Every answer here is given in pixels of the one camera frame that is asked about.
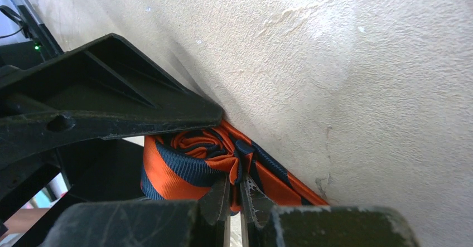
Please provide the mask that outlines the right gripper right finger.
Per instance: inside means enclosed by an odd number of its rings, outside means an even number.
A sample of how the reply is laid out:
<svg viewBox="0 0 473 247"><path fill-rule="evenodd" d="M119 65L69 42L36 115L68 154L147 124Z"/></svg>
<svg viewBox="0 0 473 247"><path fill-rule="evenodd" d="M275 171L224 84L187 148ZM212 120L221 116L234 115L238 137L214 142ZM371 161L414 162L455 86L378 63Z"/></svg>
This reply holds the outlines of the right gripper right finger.
<svg viewBox="0 0 473 247"><path fill-rule="evenodd" d="M240 183L244 246L419 246L406 219L379 206L277 206Z"/></svg>

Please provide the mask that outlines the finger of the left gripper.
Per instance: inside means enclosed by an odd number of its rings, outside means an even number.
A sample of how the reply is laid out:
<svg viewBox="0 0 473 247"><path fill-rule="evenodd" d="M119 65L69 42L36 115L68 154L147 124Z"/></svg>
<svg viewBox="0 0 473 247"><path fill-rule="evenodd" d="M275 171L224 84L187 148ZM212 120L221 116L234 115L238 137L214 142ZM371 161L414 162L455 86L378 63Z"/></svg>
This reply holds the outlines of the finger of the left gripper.
<svg viewBox="0 0 473 247"><path fill-rule="evenodd" d="M1 68L1 166L91 139L218 125L221 106L111 33L32 68Z"/></svg>

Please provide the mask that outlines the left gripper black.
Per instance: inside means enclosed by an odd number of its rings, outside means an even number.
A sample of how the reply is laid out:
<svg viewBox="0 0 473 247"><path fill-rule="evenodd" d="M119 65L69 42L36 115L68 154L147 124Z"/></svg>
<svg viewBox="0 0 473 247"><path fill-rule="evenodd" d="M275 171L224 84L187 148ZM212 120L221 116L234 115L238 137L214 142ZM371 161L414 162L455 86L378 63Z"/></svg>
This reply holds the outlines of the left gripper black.
<svg viewBox="0 0 473 247"><path fill-rule="evenodd" d="M142 147L122 139L76 143L7 165L1 169L1 244L38 246L38 223L82 177L137 176L140 188L141 167ZM25 204L57 176L64 178L67 190L58 194L56 205L26 209Z"/></svg>

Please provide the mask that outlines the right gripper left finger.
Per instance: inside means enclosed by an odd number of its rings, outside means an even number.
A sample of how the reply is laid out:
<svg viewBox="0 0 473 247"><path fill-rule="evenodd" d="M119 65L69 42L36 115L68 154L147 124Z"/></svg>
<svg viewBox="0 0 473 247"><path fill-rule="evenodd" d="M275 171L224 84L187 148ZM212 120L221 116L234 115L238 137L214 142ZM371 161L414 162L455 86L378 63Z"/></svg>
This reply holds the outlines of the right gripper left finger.
<svg viewBox="0 0 473 247"><path fill-rule="evenodd" d="M84 176L37 225L38 246L227 246L229 190L199 200L142 199L137 176Z"/></svg>

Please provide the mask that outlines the orange navy striped tie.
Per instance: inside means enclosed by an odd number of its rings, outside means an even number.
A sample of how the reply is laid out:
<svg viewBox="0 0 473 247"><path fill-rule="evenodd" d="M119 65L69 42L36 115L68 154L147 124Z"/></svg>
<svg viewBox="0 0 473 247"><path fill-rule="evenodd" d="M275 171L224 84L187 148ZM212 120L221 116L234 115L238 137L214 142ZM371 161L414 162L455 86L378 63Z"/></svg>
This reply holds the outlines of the orange navy striped tie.
<svg viewBox="0 0 473 247"><path fill-rule="evenodd" d="M327 205L225 120L217 127L144 138L141 189L150 199L199 200L226 177L231 187L230 211L237 213L238 186L245 175L278 205Z"/></svg>

